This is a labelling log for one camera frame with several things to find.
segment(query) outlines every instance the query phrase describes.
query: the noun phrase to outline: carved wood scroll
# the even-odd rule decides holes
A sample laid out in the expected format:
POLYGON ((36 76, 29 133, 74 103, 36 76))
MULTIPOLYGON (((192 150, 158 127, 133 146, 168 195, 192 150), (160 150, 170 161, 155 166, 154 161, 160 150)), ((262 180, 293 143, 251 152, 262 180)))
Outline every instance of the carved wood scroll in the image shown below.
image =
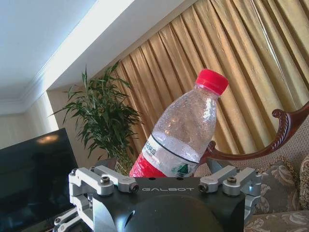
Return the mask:
POLYGON ((307 102, 300 110, 295 112, 285 112, 276 109, 272 115, 279 119, 279 129, 273 142, 264 149, 250 154, 227 154, 218 151, 215 146, 216 142, 211 141, 206 149, 203 157, 200 159, 200 164, 206 162, 207 158, 216 160, 249 160, 268 155, 283 146, 297 131, 300 125, 309 115, 309 102, 307 102))

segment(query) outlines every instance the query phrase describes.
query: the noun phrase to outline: plastic water bottle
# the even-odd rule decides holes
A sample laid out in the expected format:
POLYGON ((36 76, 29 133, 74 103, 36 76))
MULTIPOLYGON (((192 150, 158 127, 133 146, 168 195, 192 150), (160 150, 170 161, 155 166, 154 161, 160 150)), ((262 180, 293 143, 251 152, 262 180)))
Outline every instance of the plastic water bottle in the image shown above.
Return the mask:
POLYGON ((188 177, 214 134, 216 102, 228 80, 202 70, 194 89, 174 101, 156 123, 130 176, 188 177))

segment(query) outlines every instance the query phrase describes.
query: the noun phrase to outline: red label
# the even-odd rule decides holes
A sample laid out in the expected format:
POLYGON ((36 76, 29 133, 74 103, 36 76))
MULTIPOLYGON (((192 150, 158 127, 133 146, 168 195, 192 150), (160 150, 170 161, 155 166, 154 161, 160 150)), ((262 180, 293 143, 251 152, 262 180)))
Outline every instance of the red label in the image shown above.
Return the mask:
POLYGON ((131 177, 166 177, 161 171, 152 166, 141 152, 135 161, 129 176, 131 177))

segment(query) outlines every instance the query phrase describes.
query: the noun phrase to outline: beige wall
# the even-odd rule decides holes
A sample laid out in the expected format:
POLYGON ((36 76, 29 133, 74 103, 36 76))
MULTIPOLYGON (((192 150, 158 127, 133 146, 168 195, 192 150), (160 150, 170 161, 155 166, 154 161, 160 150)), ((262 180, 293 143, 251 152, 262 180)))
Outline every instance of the beige wall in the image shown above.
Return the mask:
POLYGON ((0 149, 27 140, 29 130, 24 114, 0 116, 0 149))
POLYGON ((47 93, 23 114, 0 116, 0 149, 58 130, 47 93))
MULTIPOLYGON (((54 112, 61 109, 67 103, 67 93, 63 93, 60 90, 51 90, 48 91, 47 94, 54 112)), ((100 148, 95 149, 90 158, 87 158, 88 150, 84 149, 83 143, 77 138, 77 132, 75 131, 75 119, 70 119, 70 117, 68 117, 65 124, 62 124, 64 115, 65 112, 59 112, 56 114, 56 121, 59 128, 66 128, 78 166, 89 168, 97 162, 100 155, 104 155, 101 159, 105 159, 106 152, 100 148)))
POLYGON ((53 109, 45 92, 25 112, 33 137, 58 130, 56 118, 52 113, 53 109))

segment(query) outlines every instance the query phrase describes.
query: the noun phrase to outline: bottle neck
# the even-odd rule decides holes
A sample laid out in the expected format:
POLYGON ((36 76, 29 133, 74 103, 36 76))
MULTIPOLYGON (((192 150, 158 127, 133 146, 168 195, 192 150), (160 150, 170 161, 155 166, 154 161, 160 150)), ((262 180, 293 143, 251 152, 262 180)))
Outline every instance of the bottle neck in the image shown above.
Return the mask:
POLYGON ((218 98, 220 97, 220 95, 218 95, 217 93, 213 92, 211 89, 202 86, 200 84, 195 84, 194 89, 202 94, 207 95, 207 97, 212 98, 214 100, 218 100, 218 98))

